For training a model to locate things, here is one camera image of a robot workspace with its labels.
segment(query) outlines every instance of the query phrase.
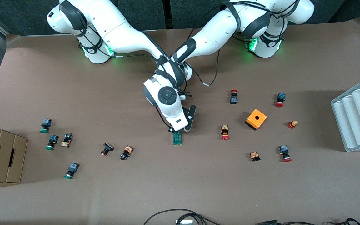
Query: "black cable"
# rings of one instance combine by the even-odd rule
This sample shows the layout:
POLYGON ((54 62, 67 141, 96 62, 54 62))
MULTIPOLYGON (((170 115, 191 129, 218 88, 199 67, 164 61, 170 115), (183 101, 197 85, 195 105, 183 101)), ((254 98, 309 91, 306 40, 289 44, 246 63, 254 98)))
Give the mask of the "black cable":
POLYGON ((285 223, 284 225, 291 225, 291 224, 316 225, 316 224, 312 224, 312 223, 308 223, 308 222, 288 222, 288 223, 285 223))
MULTIPOLYGON (((209 11, 205 14, 205 16, 202 17, 200 20, 203 20, 210 12, 212 12, 213 10, 215 10, 216 8, 218 8, 218 7, 222 6, 222 5, 223 5, 223 3, 221 3, 221 4, 219 4, 219 5, 215 6, 215 7, 213 7, 213 8, 212 8, 211 10, 209 10, 209 11)), ((195 30, 195 28, 193 28, 193 29, 191 30, 190 34, 189 34, 188 37, 187 37, 187 40, 190 39, 191 34, 194 32, 194 30, 195 30)))
POLYGON ((287 7, 285 10, 280 11, 280 12, 274 12, 274 14, 282 14, 282 13, 284 13, 284 12, 287 11, 289 8, 291 8, 292 6, 294 6, 294 5, 297 3, 297 1, 299 1, 299 0, 295 0, 294 3, 292 3, 292 4, 291 4, 289 7, 287 7))
POLYGON ((214 222, 214 221, 212 221, 212 220, 210 220, 210 219, 208 219, 208 218, 206 218, 206 217, 204 217, 204 216, 201 216, 201 215, 199 215, 199 214, 197 214, 197 213, 189 213, 189 214, 186 214, 186 215, 183 215, 183 216, 181 216, 178 220, 177 220, 177 224, 176 225, 180 225, 180 222, 181 222, 181 220, 180 219, 185 219, 185 218, 187 218, 187 217, 193 217, 194 219, 195 219, 195 216, 196 217, 198 217, 199 219, 200 219, 200 221, 202 222, 202 223, 204 223, 204 224, 206 224, 206 222, 205 222, 205 220, 206 221, 208 221, 208 222, 210 222, 210 223, 213 223, 214 225, 220 225, 220 224, 218 224, 218 223, 216 223, 216 222, 214 222))
POLYGON ((220 49, 219 51, 217 52, 217 59, 216 59, 216 73, 215 73, 215 77, 213 78, 212 82, 210 84, 206 84, 202 79, 201 79, 201 76, 198 74, 198 72, 196 70, 194 70, 190 64, 188 64, 187 62, 187 65, 194 71, 195 74, 197 74, 198 76, 198 79, 201 81, 202 84, 204 84, 205 86, 211 86, 213 84, 213 82, 215 82, 216 80, 216 77, 218 75, 218 71, 219 71, 219 54, 220 54, 220 49))
POLYGON ((134 56, 144 56, 144 57, 149 57, 149 58, 153 58, 154 60, 156 60, 154 57, 147 55, 147 54, 134 54, 134 55, 127 55, 127 56, 115 56, 115 58, 126 58, 126 57, 134 57, 134 56))
POLYGON ((183 91, 186 91, 186 89, 187 89, 187 80, 184 78, 184 81, 186 82, 186 86, 184 87, 183 91))
POLYGON ((239 40, 239 41, 242 41, 242 42, 245 43, 245 40, 239 39, 238 37, 236 37, 236 36, 234 36, 234 35, 232 35, 231 37, 234 38, 234 39, 236 39, 236 40, 239 40))
MULTIPOLYGON (((163 65, 160 65, 160 66, 162 66, 163 71, 166 72, 165 67, 164 67, 163 65)), ((173 85, 173 88, 174 88, 175 90, 177 90, 177 92, 179 93, 179 95, 185 94, 185 91, 184 91, 184 90, 181 90, 180 88, 178 88, 178 87, 177 87, 177 84, 172 83, 171 81, 170 81, 170 83, 173 85)))
POLYGON ((281 40, 283 30, 284 30, 284 27, 285 27, 285 23, 286 23, 286 20, 283 18, 283 27, 281 28, 281 31, 280 31, 280 34, 279 34, 279 41, 281 40))
MULTIPOLYGON (((91 29, 92 31, 94 31, 94 32, 101 38, 101 36, 99 35, 99 33, 98 33, 96 30, 94 30, 92 27, 90 27, 90 29, 91 29)), ((149 58, 153 58, 154 60, 156 60, 156 58, 154 58, 154 57, 152 57, 152 56, 150 56, 150 55, 147 55, 147 54, 134 54, 134 55, 127 55, 127 56, 116 56, 116 55, 110 56, 110 55, 104 53, 103 51, 101 51, 97 46, 95 46, 94 43, 92 43, 92 42, 87 38, 86 35, 84 35, 84 37, 87 39, 87 41, 88 41, 89 43, 91 43, 91 44, 93 45, 93 47, 97 48, 100 52, 102 52, 104 55, 106 55, 106 56, 108 56, 108 57, 110 57, 110 58, 126 58, 126 57, 135 57, 135 56, 144 56, 144 57, 149 57, 149 58)))
POLYGON ((157 108, 157 107, 155 107, 155 108, 156 108, 156 111, 157 111, 157 113, 159 114, 160 118, 162 119, 163 123, 164 123, 167 127, 172 128, 172 127, 169 126, 169 125, 166 123, 166 121, 163 119, 162 114, 160 114, 158 108, 157 108))
POLYGON ((176 225, 180 225, 181 222, 183 221, 183 219, 186 219, 187 217, 192 217, 192 218, 197 222, 197 225, 200 225, 200 221, 201 221, 202 224, 204 224, 204 223, 202 222, 202 220, 201 220, 200 218, 197 219, 195 215, 196 215, 195 213, 187 213, 187 214, 179 217, 179 218, 177 219, 176 225))
POLYGON ((195 212, 193 212, 193 211, 191 211, 191 210, 182 209, 182 208, 168 209, 168 210, 164 210, 164 211, 157 212, 156 214, 150 216, 150 218, 148 218, 148 219, 145 221, 144 225, 146 225, 146 224, 148 223, 148 221, 149 221, 150 219, 152 219, 154 216, 159 215, 159 214, 161 214, 161 213, 171 212, 171 211, 187 211, 187 212, 190 212, 190 213, 195 213, 195 212))
POLYGON ((326 225, 350 225, 350 221, 356 222, 357 225, 360 225, 360 223, 353 218, 348 218, 345 222, 340 222, 340 223, 334 223, 329 221, 326 221, 325 223, 326 225))
POLYGON ((257 6, 261 6, 263 8, 266 9, 266 6, 263 5, 263 4, 260 4, 260 3, 257 3, 257 2, 251 2, 251 1, 239 1, 239 2, 234 2, 233 4, 237 4, 237 3, 249 3, 249 4, 254 4, 254 5, 257 5, 257 6))
POLYGON ((243 2, 232 2, 233 4, 242 4, 242 5, 245 5, 245 6, 250 6, 250 7, 253 7, 253 8, 257 8, 257 9, 260 9, 260 10, 264 10, 268 13, 273 13, 272 11, 270 11, 269 9, 265 8, 265 7, 260 7, 260 6, 256 6, 256 5, 253 5, 253 4, 249 4, 249 3, 243 3, 243 2))

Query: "cable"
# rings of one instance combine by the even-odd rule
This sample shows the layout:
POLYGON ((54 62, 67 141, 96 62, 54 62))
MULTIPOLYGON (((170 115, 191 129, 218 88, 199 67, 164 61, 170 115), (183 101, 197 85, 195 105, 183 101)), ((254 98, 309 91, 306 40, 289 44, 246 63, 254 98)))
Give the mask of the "cable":
POLYGON ((126 57, 134 57, 134 56, 144 56, 144 57, 149 57, 149 58, 153 58, 155 60, 154 57, 147 55, 147 54, 134 54, 134 55, 127 55, 127 56, 115 56, 115 58, 126 58, 126 57))
POLYGON ((316 225, 316 224, 312 224, 312 223, 308 223, 308 222, 288 222, 288 223, 285 223, 284 225, 291 225, 291 224, 316 225))
MULTIPOLYGON (((94 31, 94 32, 101 38, 101 36, 99 35, 99 33, 98 33, 96 30, 94 30, 92 27, 89 27, 89 28, 90 28, 92 31, 94 31)), ((102 52, 104 55, 108 56, 109 58, 126 58, 126 57, 135 57, 135 56, 144 56, 144 57, 149 57, 149 58, 153 58, 154 60, 156 60, 156 58, 154 58, 154 57, 152 57, 152 56, 150 56, 150 55, 147 55, 147 54, 134 54, 134 55, 127 55, 127 56, 116 56, 116 55, 110 56, 110 55, 104 53, 104 52, 103 52, 101 49, 99 49, 97 46, 95 46, 95 44, 92 43, 92 42, 88 39, 88 37, 87 37, 86 35, 84 35, 84 37, 87 39, 87 41, 88 41, 89 43, 91 43, 91 44, 93 45, 93 47, 97 48, 100 52, 102 52)))
POLYGON ((232 38, 234 38, 234 39, 236 39, 236 40, 239 40, 239 41, 245 42, 245 40, 241 40, 241 39, 239 39, 238 37, 236 37, 236 36, 234 36, 234 35, 232 35, 231 37, 232 37, 232 38))
MULTIPOLYGON (((212 12, 212 11, 215 10, 217 7, 220 7, 220 6, 222 6, 222 5, 223 5, 223 3, 221 3, 221 4, 219 4, 219 5, 215 6, 215 7, 213 7, 213 8, 212 8, 211 10, 209 10, 209 11, 205 14, 205 16, 202 17, 200 20, 203 20, 210 12, 212 12)), ((195 28, 193 28, 193 29, 191 30, 190 34, 189 34, 188 37, 187 37, 187 40, 190 39, 191 34, 194 32, 194 30, 195 30, 195 28)))
POLYGON ((186 91, 186 89, 187 89, 187 80, 184 78, 184 81, 186 82, 186 86, 184 87, 183 91, 186 91))
POLYGON ((257 3, 257 2, 251 2, 251 1, 239 1, 239 2, 234 2, 234 4, 237 4, 237 3, 249 3, 249 4, 254 4, 254 5, 257 5, 257 6, 261 6, 261 7, 263 7, 263 8, 266 8, 265 5, 260 4, 260 3, 257 3))
POLYGON ((253 8, 257 8, 257 9, 260 9, 260 10, 264 10, 268 13, 272 13, 272 11, 270 11, 269 9, 267 9, 264 5, 262 5, 263 7, 260 7, 260 6, 256 6, 255 4, 251 4, 251 3, 254 3, 254 2, 248 2, 248 1, 244 1, 244 2, 232 2, 233 4, 242 4, 242 5, 245 5, 245 6, 250 6, 250 7, 253 7, 253 8))
POLYGON ((172 128, 171 126, 169 126, 169 125, 165 122, 165 120, 163 119, 162 114, 160 114, 158 108, 157 108, 157 107, 155 107, 155 108, 156 108, 156 111, 158 112, 160 118, 162 119, 163 123, 164 123, 167 127, 172 128))
POLYGON ((297 1, 299 1, 299 0, 295 0, 294 3, 292 3, 292 4, 291 4, 289 7, 287 7, 285 10, 280 11, 280 12, 275 12, 274 14, 282 14, 282 13, 284 13, 284 12, 287 11, 289 8, 291 8, 291 6, 294 6, 294 5, 297 3, 297 1))
POLYGON ((284 30, 284 27, 285 27, 285 23, 286 23, 286 20, 283 18, 283 27, 281 28, 281 31, 280 31, 280 34, 279 34, 279 41, 281 40, 283 30, 284 30))
POLYGON ((195 213, 195 212, 193 212, 193 211, 191 211, 191 210, 182 209, 182 208, 168 209, 168 210, 164 210, 164 211, 157 212, 156 214, 150 216, 150 218, 148 218, 143 225, 146 225, 146 224, 148 223, 148 221, 149 221, 150 219, 152 219, 154 216, 159 215, 159 214, 161 214, 161 213, 171 212, 171 211, 187 211, 187 212, 195 213))
POLYGON ((201 83, 205 86, 211 86, 213 84, 213 82, 215 82, 216 80, 216 77, 218 75, 218 71, 219 71, 219 54, 220 54, 220 49, 219 51, 217 52, 217 59, 216 59, 216 73, 215 73, 215 77, 213 78, 212 82, 210 84, 206 84, 202 79, 201 79, 201 76, 198 74, 198 72, 196 70, 194 70, 190 64, 188 64, 187 62, 187 65, 194 71, 195 74, 197 74, 198 76, 198 79, 201 81, 201 83))
POLYGON ((351 225, 350 221, 356 222, 357 225, 360 225, 360 223, 353 218, 348 218, 345 222, 340 222, 340 223, 334 223, 329 221, 326 221, 325 223, 326 225, 351 225))

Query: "gray wall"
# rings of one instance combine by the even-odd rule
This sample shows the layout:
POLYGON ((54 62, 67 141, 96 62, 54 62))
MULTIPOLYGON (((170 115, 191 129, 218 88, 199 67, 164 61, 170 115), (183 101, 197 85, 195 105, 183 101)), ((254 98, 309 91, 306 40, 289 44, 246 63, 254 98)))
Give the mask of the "gray wall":
MULTIPOLYGON (((173 28, 198 28, 219 9, 203 20, 201 17, 224 0, 119 0, 119 9, 138 30, 165 29, 163 1, 170 2, 173 28)), ((311 1, 316 10, 309 24, 327 23, 336 16, 335 22, 360 17, 357 0, 311 1)), ((0 21, 13 34, 55 34, 47 24, 46 14, 57 4, 58 0, 0 0, 0 21)))
MULTIPOLYGON (((0 22, 12 34, 56 34, 46 20, 58 0, 0 0, 0 22)), ((165 28, 161 0, 120 0, 119 9, 138 30, 165 28)))

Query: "red cylinder part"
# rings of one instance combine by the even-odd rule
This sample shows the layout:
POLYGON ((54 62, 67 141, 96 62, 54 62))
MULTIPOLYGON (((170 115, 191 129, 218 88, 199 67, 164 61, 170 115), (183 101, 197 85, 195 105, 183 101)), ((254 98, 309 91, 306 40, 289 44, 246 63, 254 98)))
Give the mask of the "red cylinder part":
POLYGON ((279 107, 279 108, 281 108, 281 107, 284 106, 284 104, 283 104, 282 102, 277 102, 277 103, 276 103, 276 106, 279 107))
POLYGON ((293 127, 293 126, 291 125, 291 122, 289 122, 289 123, 288 123, 288 128, 294 129, 295 127, 293 127))

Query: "orange box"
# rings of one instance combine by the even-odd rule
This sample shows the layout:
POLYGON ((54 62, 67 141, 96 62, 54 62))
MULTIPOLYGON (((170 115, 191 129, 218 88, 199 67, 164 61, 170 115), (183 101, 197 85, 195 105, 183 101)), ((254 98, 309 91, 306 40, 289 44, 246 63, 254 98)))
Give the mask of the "orange box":
POLYGON ((245 124, 256 131, 258 128, 260 128, 266 118, 267 116, 265 114, 257 109, 254 109, 251 115, 246 119, 245 124))

